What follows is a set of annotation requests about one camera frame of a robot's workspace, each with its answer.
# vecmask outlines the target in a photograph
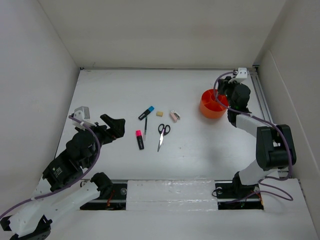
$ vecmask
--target orange container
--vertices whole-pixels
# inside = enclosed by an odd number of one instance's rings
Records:
[[[227,110],[225,107],[216,102],[214,94],[217,94],[217,90],[209,89],[202,94],[200,101],[200,112],[208,119],[221,118]],[[218,99],[225,106],[229,106],[227,97],[225,95],[219,95]]]

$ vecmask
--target pink cap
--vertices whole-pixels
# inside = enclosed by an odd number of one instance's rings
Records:
[[[140,131],[140,130],[135,131],[135,135],[136,135],[137,137],[142,136],[141,131]]]

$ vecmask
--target scissors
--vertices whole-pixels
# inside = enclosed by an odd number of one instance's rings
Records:
[[[163,123],[158,126],[158,132],[160,133],[158,152],[160,150],[162,142],[164,141],[164,136],[170,133],[170,130],[171,130],[171,127],[169,125],[164,125]]]

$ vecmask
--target scissors blade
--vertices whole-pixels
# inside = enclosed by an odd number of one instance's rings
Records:
[[[158,144],[158,152],[159,152],[159,150],[160,150],[160,147],[161,147],[161,145],[162,145],[163,140],[164,140],[164,134],[161,133],[161,135],[160,135],[160,140],[159,140],[159,144]]]

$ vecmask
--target yellow eraser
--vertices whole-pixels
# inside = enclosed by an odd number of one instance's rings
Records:
[[[157,111],[157,112],[156,112],[156,115],[157,115],[158,117],[162,117],[162,116],[164,115],[164,113],[163,113],[162,111]]]

